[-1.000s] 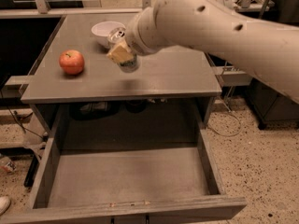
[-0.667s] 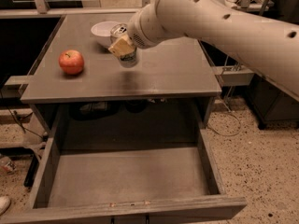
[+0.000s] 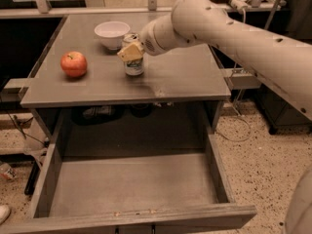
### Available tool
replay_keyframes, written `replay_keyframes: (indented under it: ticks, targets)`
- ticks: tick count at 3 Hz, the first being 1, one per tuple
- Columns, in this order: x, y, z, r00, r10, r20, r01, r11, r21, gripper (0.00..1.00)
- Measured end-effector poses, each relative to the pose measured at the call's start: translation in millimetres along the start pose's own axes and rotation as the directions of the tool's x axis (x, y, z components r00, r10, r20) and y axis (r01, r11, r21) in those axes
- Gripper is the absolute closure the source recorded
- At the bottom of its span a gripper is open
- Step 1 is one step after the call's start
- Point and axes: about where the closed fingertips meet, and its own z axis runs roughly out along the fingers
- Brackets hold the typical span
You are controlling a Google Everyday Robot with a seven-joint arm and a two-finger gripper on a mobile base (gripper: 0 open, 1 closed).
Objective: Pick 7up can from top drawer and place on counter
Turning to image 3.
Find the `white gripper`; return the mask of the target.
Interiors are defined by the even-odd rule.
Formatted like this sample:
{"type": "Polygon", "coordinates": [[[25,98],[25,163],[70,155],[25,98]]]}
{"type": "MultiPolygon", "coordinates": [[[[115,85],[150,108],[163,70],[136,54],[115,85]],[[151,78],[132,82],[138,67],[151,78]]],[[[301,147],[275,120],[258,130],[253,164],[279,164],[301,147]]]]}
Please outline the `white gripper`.
{"type": "Polygon", "coordinates": [[[188,46],[187,40],[175,32],[170,15],[148,23],[139,34],[139,38],[140,43],[130,43],[117,53],[121,61],[142,59],[144,51],[151,56],[158,56],[172,49],[188,46]]]}

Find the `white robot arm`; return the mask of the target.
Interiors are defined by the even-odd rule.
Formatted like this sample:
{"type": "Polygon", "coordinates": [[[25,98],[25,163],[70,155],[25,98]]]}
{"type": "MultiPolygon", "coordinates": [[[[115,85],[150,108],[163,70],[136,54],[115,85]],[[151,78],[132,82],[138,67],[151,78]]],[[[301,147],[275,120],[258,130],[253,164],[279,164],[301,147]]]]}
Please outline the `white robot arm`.
{"type": "Polygon", "coordinates": [[[206,43],[312,120],[312,45],[230,18],[210,0],[176,0],[118,53],[122,61],[206,43]]]}

